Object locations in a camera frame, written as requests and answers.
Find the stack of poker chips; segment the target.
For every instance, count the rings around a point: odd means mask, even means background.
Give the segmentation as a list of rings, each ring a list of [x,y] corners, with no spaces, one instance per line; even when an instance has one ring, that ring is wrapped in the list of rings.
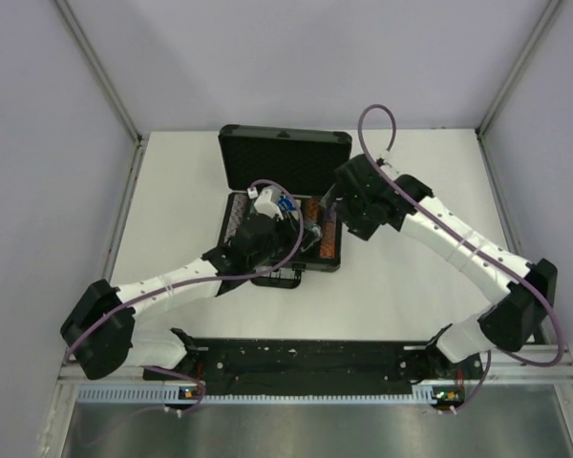
[[[336,212],[335,212],[335,207],[331,206],[329,209],[327,209],[324,212],[323,223],[329,224],[329,223],[335,223],[336,221],[337,221],[337,216],[336,216]]]

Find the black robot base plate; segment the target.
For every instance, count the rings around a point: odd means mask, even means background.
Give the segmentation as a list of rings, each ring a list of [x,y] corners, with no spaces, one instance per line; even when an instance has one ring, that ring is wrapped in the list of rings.
[[[477,380],[480,358],[453,364],[424,343],[197,338],[175,373],[208,394],[404,394],[424,381]]]

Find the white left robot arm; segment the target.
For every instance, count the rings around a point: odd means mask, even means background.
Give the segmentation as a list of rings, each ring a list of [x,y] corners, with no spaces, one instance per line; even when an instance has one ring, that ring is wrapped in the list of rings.
[[[197,369],[193,341],[181,330],[151,330],[147,322],[189,302],[216,298],[286,264],[321,237],[300,205],[270,185],[251,192],[252,208],[226,241],[171,272],[111,285],[90,284],[60,328],[66,357],[90,380],[123,367],[177,378]]]

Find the blue small blind button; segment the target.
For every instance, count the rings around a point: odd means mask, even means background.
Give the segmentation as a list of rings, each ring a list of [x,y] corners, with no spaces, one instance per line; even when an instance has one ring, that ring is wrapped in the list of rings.
[[[294,212],[295,206],[288,198],[281,198],[278,202],[278,206],[282,211],[285,212]]]

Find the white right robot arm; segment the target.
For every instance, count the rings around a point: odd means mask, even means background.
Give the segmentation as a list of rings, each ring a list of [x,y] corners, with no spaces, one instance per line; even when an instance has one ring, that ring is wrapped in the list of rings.
[[[553,318],[558,269],[532,262],[472,229],[410,175],[388,180],[377,165],[355,156],[334,171],[323,198],[350,233],[367,240],[382,225],[415,239],[464,275],[489,302],[480,312],[442,328],[429,342],[426,363],[440,378],[463,360],[493,347],[518,356],[545,318]]]

